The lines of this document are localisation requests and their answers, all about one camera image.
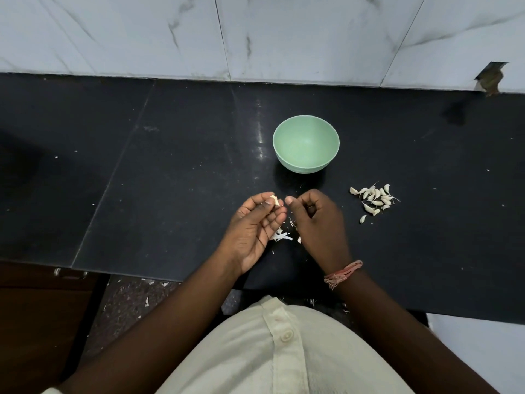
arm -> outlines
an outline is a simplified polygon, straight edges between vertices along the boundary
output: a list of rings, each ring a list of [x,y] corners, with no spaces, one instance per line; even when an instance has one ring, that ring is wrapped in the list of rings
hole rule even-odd
[[[213,255],[59,390],[64,394],[154,393],[197,345],[236,279],[257,262],[286,219],[285,207],[274,209],[272,194],[248,199],[232,217]]]
[[[343,215],[330,198],[311,190],[285,200],[297,220],[302,243],[325,274],[352,262]],[[497,394],[362,269],[334,291],[346,303],[367,342],[414,392]]]

string wristband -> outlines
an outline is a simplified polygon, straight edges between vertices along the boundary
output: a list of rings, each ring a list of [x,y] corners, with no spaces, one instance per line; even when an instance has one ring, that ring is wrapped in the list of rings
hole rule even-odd
[[[334,290],[338,284],[347,280],[348,277],[352,275],[355,270],[358,270],[362,266],[363,266],[363,261],[361,260],[354,261],[353,263],[350,263],[342,270],[326,275],[325,282],[328,284],[328,286],[330,286],[330,289]]]

person's left arm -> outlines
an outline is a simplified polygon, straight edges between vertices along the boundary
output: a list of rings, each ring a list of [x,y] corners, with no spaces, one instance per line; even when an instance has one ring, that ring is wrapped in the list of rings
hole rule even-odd
[[[217,250],[148,316],[58,389],[63,394],[154,393],[197,345],[239,276],[286,219],[264,192],[235,212]]]

bowl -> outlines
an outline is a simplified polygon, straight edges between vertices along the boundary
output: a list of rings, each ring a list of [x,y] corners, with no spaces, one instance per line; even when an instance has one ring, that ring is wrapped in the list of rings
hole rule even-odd
[[[336,157],[339,136],[335,128],[321,118],[294,116],[275,129],[273,149],[288,170],[310,174],[324,169]]]

person's left hand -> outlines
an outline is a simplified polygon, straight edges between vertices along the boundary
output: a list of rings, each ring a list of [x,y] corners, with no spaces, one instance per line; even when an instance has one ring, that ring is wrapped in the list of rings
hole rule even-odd
[[[263,192],[252,196],[235,212],[218,250],[238,263],[240,273],[248,271],[259,260],[266,244],[286,220],[286,207],[280,207]]]

